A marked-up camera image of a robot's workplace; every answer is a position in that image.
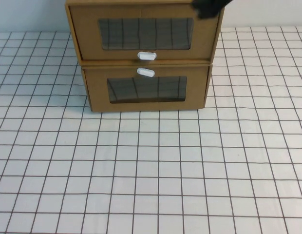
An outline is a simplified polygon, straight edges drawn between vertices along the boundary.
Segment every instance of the cardboard drawer unit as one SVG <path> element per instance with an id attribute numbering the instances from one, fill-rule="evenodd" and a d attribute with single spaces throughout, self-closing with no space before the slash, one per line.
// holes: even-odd
<path id="1" fill-rule="evenodd" d="M 82 70 L 91 109 L 95 112 L 194 110 L 204 107 L 211 66 L 87 67 Z"/>
<path id="2" fill-rule="evenodd" d="M 205 105 L 224 11 L 198 19 L 191 0 L 67 0 L 91 109 Z"/>

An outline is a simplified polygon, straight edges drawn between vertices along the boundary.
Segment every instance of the grid paper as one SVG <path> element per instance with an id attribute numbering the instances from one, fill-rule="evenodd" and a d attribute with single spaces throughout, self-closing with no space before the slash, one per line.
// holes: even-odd
<path id="1" fill-rule="evenodd" d="M 0 233 L 302 234 L 302 27 L 214 65 L 203 110 L 91 113 L 69 33 L 0 33 Z"/>

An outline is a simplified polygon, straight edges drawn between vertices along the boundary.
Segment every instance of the black glove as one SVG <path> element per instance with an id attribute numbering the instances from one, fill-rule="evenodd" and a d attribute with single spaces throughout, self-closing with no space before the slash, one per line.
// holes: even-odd
<path id="1" fill-rule="evenodd" d="M 200 19 L 216 17 L 232 0 L 193 0 L 192 7 L 198 11 Z"/>

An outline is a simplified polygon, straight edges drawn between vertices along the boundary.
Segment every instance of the clear plastic window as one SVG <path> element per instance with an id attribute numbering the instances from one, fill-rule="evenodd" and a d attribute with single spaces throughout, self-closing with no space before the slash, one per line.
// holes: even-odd
<path id="1" fill-rule="evenodd" d="M 100 19 L 104 50 L 188 50 L 192 18 Z"/>
<path id="2" fill-rule="evenodd" d="M 187 77 L 107 79 L 110 103 L 185 101 Z"/>

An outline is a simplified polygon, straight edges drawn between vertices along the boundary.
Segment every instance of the drawer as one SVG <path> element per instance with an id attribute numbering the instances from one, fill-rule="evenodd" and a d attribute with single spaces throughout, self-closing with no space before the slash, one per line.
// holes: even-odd
<path id="1" fill-rule="evenodd" d="M 83 67 L 94 112 L 194 110 L 205 105 L 212 67 L 204 65 Z"/>
<path id="2" fill-rule="evenodd" d="M 139 52 L 156 59 L 212 61 L 223 12 L 200 20 L 188 4 L 67 3 L 81 65 L 94 60 L 138 60 Z"/>

